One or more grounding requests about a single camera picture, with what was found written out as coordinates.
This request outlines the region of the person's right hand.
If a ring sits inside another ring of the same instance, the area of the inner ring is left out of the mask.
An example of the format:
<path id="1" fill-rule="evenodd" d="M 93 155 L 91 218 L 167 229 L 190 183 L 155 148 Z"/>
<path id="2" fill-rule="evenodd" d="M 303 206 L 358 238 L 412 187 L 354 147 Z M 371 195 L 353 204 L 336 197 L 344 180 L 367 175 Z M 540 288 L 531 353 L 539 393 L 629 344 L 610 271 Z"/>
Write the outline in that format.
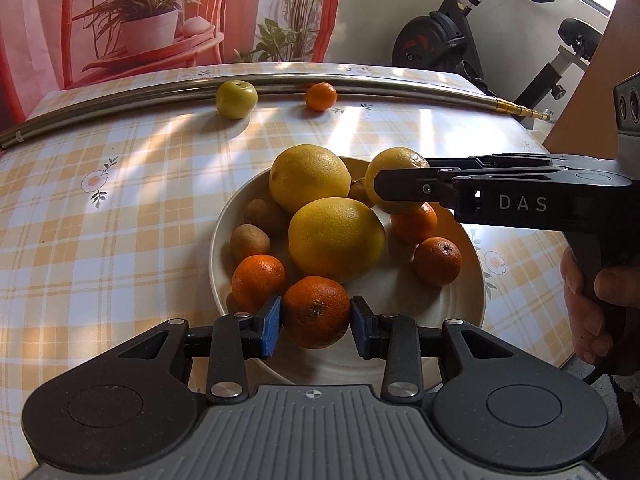
<path id="1" fill-rule="evenodd" d="M 612 338 L 604 329 L 600 306 L 582 294 L 582 272 L 570 248 L 560 263 L 564 280 L 564 299 L 570 319 L 573 346 L 579 359 L 596 364 L 612 349 Z M 608 304 L 625 308 L 639 307 L 639 269 L 609 268 L 594 280 L 594 292 Z"/>

